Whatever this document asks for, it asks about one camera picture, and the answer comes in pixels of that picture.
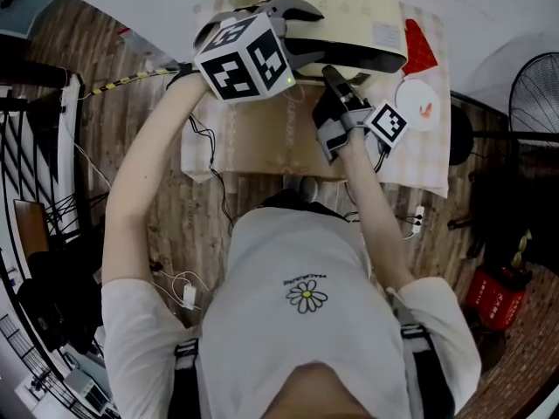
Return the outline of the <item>person's right forearm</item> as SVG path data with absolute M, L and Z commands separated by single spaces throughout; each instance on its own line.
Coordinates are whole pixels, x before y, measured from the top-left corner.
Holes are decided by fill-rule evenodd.
M 407 266 L 404 237 L 370 161 L 364 132 L 355 128 L 338 152 L 355 200 L 363 239 L 376 279 L 398 291 L 414 278 Z

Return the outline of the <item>black metal rack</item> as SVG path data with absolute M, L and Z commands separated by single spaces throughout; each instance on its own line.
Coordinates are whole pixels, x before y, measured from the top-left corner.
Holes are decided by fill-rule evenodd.
M 88 223 L 80 189 L 79 124 L 85 86 L 62 67 L 18 59 L 0 63 L 0 179 L 45 208 L 47 231 L 62 244 Z

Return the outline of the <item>small white appliance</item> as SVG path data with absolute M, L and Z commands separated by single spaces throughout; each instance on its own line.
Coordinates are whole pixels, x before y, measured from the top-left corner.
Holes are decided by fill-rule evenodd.
M 89 375 L 74 368 L 64 383 L 87 409 L 98 416 L 105 413 L 109 398 Z

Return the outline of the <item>white round plate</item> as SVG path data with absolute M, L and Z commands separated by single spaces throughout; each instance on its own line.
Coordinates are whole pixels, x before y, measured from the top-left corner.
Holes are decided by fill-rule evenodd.
M 397 110 L 418 132 L 434 130 L 440 122 L 440 99 L 436 92 L 419 79 L 403 81 L 396 92 Z

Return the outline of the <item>red quilted oven mitt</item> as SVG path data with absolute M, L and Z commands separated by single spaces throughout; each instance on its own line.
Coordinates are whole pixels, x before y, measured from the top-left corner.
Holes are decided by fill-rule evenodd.
M 404 76 L 438 66 L 438 61 L 418 23 L 413 19 L 406 19 L 404 30 L 408 49 L 408 60 L 403 66 Z

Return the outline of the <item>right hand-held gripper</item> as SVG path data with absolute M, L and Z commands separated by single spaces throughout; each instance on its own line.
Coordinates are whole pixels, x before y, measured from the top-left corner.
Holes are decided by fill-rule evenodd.
M 382 162 L 400 142 L 409 123 L 386 101 L 373 107 L 332 65 L 324 66 L 321 72 L 325 92 L 314 107 L 312 117 L 327 161 L 337 159 L 339 150 L 349 141 L 350 132 L 359 128 L 364 135 L 376 137 Z

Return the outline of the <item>person's left forearm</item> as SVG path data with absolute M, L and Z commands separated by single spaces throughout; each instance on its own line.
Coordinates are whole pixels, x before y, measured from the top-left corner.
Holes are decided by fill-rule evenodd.
M 171 149 L 184 122 L 208 91 L 198 73 L 171 84 L 135 136 L 117 172 L 106 206 L 102 283 L 151 280 L 147 216 Z

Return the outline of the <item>black floor fan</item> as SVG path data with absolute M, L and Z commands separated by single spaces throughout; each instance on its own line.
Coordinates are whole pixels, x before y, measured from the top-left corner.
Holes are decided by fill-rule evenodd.
M 466 112 L 451 106 L 450 163 L 459 165 L 473 153 L 473 142 L 494 139 L 559 148 L 559 52 L 530 59 L 514 78 L 500 131 L 475 131 Z

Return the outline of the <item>grey shoe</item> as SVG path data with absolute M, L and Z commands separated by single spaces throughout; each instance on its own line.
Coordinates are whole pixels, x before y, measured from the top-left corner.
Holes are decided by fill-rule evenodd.
M 283 188 L 293 189 L 305 202 L 312 203 L 318 196 L 319 184 L 311 176 L 284 175 Z

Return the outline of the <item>table with checkered cloth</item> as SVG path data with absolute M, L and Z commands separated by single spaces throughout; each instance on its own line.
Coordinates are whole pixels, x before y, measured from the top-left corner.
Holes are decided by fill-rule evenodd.
M 448 193 L 448 167 L 450 154 L 450 88 L 448 77 L 445 27 L 440 17 L 416 6 L 402 4 L 404 19 L 415 20 L 423 31 L 438 66 L 419 73 L 417 78 L 428 84 L 440 99 L 440 122 L 429 132 L 409 129 L 400 143 L 384 159 L 380 169 L 381 182 L 397 183 L 407 187 L 426 189 L 446 197 Z M 217 167 L 220 135 L 224 130 L 224 117 L 230 106 L 207 94 L 197 105 L 195 115 L 202 127 L 211 129 L 216 136 L 212 147 L 208 139 L 195 134 L 185 126 L 181 139 L 180 168 L 184 174 L 202 182 L 209 178 L 210 168 Z

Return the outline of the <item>red fire equipment box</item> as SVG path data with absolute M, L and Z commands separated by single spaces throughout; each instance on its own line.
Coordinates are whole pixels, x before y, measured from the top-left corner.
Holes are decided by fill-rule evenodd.
M 510 266 L 479 266 L 466 295 L 466 306 L 490 329 L 504 331 L 513 325 L 529 278 Z

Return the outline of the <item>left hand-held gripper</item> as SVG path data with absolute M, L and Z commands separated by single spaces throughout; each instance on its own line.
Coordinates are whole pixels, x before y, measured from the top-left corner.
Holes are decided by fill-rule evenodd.
M 269 99 L 295 85 L 293 71 L 325 55 L 313 40 L 303 38 L 287 38 L 285 53 L 286 21 L 323 18 L 304 0 L 265 0 L 254 12 L 218 13 L 197 34 L 194 64 L 219 100 Z

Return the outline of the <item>brown table runner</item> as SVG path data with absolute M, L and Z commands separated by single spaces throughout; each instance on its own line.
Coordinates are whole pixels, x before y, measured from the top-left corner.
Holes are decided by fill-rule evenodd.
M 301 175 L 338 181 L 342 165 L 330 165 L 312 118 L 319 86 L 293 86 L 269 100 L 230 106 L 220 135 L 217 167 L 226 172 Z

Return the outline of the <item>black office chair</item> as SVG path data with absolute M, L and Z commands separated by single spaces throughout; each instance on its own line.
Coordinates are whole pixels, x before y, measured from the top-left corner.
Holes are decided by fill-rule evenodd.
M 100 283 L 87 261 L 69 251 L 41 251 L 29 256 L 31 277 L 17 299 L 46 349 L 67 344 L 78 353 L 93 350 L 102 325 Z

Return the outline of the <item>brown wooden board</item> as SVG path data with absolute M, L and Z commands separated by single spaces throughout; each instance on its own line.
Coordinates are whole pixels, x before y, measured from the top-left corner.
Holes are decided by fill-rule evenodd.
M 42 203 L 15 200 L 13 202 L 17 231 L 25 259 L 36 252 L 49 250 L 49 230 Z

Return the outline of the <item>cream toaster oven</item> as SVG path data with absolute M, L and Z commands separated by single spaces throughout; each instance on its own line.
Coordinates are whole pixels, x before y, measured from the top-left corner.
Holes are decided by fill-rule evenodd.
M 324 52 L 319 62 L 395 73 L 407 62 L 404 20 L 398 0 L 304 0 L 324 18 L 288 21 L 287 38 L 313 40 Z

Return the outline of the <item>person's white daisy t-shirt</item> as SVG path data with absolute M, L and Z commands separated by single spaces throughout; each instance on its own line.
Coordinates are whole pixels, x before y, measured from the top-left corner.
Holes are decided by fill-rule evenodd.
M 178 348 L 189 337 L 150 281 L 102 288 L 105 359 L 121 419 L 261 419 L 299 366 L 331 367 L 373 419 L 411 419 L 402 327 L 381 291 L 362 228 L 334 216 L 267 207 L 236 225 L 223 284 L 201 324 L 198 393 L 178 384 Z M 414 279 L 393 292 L 434 347 L 460 411 L 475 392 L 481 361 L 452 288 Z

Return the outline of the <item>clear plastic bag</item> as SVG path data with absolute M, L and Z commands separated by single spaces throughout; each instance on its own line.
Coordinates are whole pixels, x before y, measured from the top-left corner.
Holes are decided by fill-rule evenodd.
M 128 49 L 142 56 L 153 67 L 176 66 L 176 61 L 172 57 L 128 27 L 118 30 L 117 35 L 124 41 Z

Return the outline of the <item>yellow black striped floor strip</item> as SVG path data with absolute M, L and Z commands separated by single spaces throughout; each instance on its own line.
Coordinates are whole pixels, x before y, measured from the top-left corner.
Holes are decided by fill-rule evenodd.
M 155 69 L 154 71 L 151 71 L 151 72 L 138 72 L 134 75 L 127 76 L 127 77 L 118 79 L 118 80 L 113 81 L 113 82 L 109 82 L 109 83 L 105 84 L 104 86 L 93 89 L 90 92 L 90 95 L 100 95 L 100 94 L 102 94 L 106 91 L 115 89 L 116 87 L 119 87 L 119 86 L 123 86 L 123 85 L 129 84 L 129 83 L 135 82 L 137 80 L 147 79 L 147 78 L 151 78 L 151 77 L 155 77 L 155 76 L 176 74 L 176 73 L 178 73 L 178 71 L 179 71 L 178 68 L 160 68 L 160 69 Z

